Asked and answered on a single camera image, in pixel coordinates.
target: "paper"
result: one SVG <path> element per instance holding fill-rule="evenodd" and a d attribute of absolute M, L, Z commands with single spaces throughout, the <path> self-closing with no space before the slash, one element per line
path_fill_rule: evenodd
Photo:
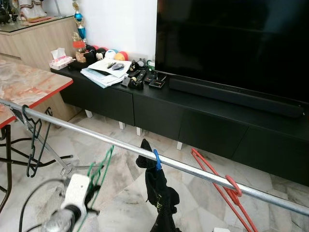
<path fill-rule="evenodd" d="M 107 69 L 109 64 L 114 63 L 114 62 L 116 62 L 117 64 L 124 64 L 124 69 L 122 69 L 122 70 L 112 70 L 112 68 Z M 100 61 L 90 65 L 88 68 L 108 72 L 108 73 L 120 78 L 124 74 L 126 74 L 126 72 L 130 68 L 130 65 L 131 65 L 130 61 L 119 61 L 119 60 L 104 58 L 103 60 L 100 60 Z"/>
<path fill-rule="evenodd" d="M 126 73 L 121 77 L 116 77 L 114 75 L 103 75 L 93 69 L 86 68 L 81 70 L 81 74 L 85 77 L 96 83 L 102 88 L 106 88 L 108 86 L 114 85 L 116 83 L 122 82 L 124 77 L 127 75 Z"/>
<path fill-rule="evenodd" d="M 64 51 L 64 48 L 60 47 L 57 50 L 51 51 L 51 54 L 53 55 L 54 59 L 58 59 L 60 57 L 65 57 L 66 53 Z"/>

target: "red table edge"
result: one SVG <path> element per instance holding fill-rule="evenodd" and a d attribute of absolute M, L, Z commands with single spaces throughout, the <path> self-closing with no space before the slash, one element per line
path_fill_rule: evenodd
<path fill-rule="evenodd" d="M 47 94 L 45 97 L 41 98 L 40 100 L 36 101 L 35 103 L 29 105 L 29 108 L 33 108 L 36 107 L 37 105 L 41 104 L 43 101 L 45 101 L 46 99 L 54 96 L 56 93 L 64 90 L 66 87 L 70 86 L 71 84 L 73 84 L 73 80 L 69 81 L 68 83 L 66 83 L 65 85 L 61 86 L 60 88 L 50 92 L 49 94 Z M 16 119 L 15 116 L 12 116 L 11 118 L 9 118 L 8 120 L 2 122 L 0 124 L 0 129 L 4 126 L 6 126 L 7 124 L 9 124 L 10 122 L 14 121 Z"/>

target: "remote control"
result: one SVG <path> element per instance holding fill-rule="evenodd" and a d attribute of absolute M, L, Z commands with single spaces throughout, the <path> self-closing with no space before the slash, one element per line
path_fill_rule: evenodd
<path fill-rule="evenodd" d="M 147 69 L 143 70 L 140 72 L 139 76 L 137 77 L 137 81 L 143 81 L 144 77 L 146 76 L 147 74 Z"/>
<path fill-rule="evenodd" d="M 128 77 L 136 77 L 138 74 L 140 74 L 140 70 L 130 73 Z"/>

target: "white cabinet leg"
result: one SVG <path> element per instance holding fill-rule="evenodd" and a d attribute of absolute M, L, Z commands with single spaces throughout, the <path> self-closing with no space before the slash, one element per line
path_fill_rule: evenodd
<path fill-rule="evenodd" d="M 136 134 L 137 134 L 138 136 L 141 136 L 141 133 L 142 133 L 141 128 L 136 127 Z"/>
<path fill-rule="evenodd" d="M 92 118 L 93 117 L 91 111 L 89 111 L 89 110 L 85 110 L 85 111 L 86 111 L 87 118 Z"/>
<path fill-rule="evenodd" d="M 181 142 L 177 142 L 177 150 L 182 149 L 183 144 Z"/>
<path fill-rule="evenodd" d="M 123 122 L 119 122 L 119 127 L 120 127 L 120 129 L 123 130 L 126 127 L 126 125 Z"/>

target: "tissue box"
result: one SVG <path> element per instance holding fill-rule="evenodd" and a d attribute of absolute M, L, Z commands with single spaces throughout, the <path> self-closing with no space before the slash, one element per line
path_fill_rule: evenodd
<path fill-rule="evenodd" d="M 60 70 L 60 69 L 67 67 L 67 65 L 72 63 L 72 62 L 73 62 L 72 57 L 64 56 L 64 57 L 60 57 L 58 59 L 54 59 L 54 60 L 50 61 L 49 67 L 51 69 Z"/>

